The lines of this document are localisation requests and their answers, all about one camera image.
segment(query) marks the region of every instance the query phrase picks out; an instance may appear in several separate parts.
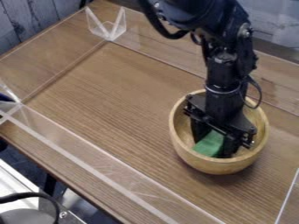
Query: acrylic bracket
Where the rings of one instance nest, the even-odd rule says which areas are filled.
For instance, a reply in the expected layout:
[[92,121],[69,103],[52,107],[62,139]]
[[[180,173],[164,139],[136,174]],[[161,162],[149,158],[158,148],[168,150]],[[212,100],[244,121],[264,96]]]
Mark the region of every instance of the acrylic bracket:
[[124,7],[118,10],[114,23],[109,21],[101,23],[89,7],[85,8],[85,12],[88,18],[88,29],[92,34],[106,41],[114,41],[126,31],[126,15]]

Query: green block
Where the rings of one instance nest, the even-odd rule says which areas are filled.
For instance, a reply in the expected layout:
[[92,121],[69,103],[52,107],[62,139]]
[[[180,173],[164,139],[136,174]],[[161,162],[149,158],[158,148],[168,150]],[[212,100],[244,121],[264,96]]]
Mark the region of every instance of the green block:
[[220,148],[224,142],[224,136],[214,130],[194,144],[193,150],[209,158],[216,158],[220,154]]

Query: wooden table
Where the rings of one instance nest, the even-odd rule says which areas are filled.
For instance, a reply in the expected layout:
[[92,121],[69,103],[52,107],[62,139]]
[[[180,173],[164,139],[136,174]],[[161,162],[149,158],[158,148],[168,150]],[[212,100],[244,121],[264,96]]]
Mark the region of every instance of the wooden table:
[[[74,20],[64,22],[50,33],[60,43],[68,41],[65,45],[70,41],[65,37],[76,42],[85,35],[80,32],[82,17]],[[70,36],[73,25],[78,29]],[[49,75],[49,65],[38,64],[30,79],[22,77],[26,63],[41,61],[44,52],[38,46],[42,45],[44,41],[37,41],[26,53],[9,55],[0,67],[2,79],[17,81],[12,87],[20,95],[26,94],[36,80]],[[72,54],[76,54],[72,48],[60,52],[64,58],[56,57],[53,65],[58,66]],[[255,76],[265,91],[268,103],[261,107],[271,122],[271,133],[260,159],[235,175],[210,176],[194,171],[178,159],[168,137],[172,106],[182,95],[202,86],[202,78],[120,45],[108,42],[97,45],[93,53],[64,69],[60,72],[64,75],[38,94],[25,97],[24,102],[224,222],[273,223],[299,167],[295,115],[299,67],[261,53],[259,64]],[[0,134],[76,193],[122,222],[160,222],[12,123],[1,125]]]

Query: green object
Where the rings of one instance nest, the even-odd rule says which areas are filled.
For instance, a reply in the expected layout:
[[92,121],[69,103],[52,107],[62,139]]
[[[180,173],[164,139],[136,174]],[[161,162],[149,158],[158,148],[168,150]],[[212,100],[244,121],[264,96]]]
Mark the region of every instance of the green object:
[[216,158],[220,154],[224,136],[214,130],[194,144],[193,150],[209,158]]

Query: wooden bowl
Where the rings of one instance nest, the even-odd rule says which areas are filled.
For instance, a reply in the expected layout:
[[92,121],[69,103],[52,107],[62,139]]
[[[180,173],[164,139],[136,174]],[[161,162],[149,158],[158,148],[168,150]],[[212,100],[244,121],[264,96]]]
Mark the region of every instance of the wooden bowl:
[[[190,94],[205,95],[205,90]],[[249,99],[247,99],[247,103],[255,104]],[[263,109],[244,107],[247,119],[256,125],[257,129],[253,147],[249,150],[241,147],[232,158],[213,158],[205,157],[192,150],[194,142],[192,140],[190,118],[182,113],[184,106],[185,97],[176,102],[169,115],[172,145],[182,161],[196,170],[208,174],[231,174],[245,169],[256,161],[267,143],[268,121]]]

